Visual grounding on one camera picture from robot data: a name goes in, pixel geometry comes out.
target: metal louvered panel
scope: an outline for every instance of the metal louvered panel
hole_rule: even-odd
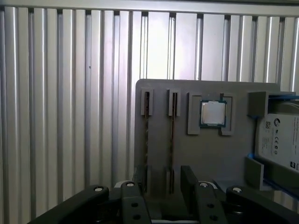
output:
[[[298,6],[37,2],[0,3],[0,224],[132,176],[140,78],[299,91]]]

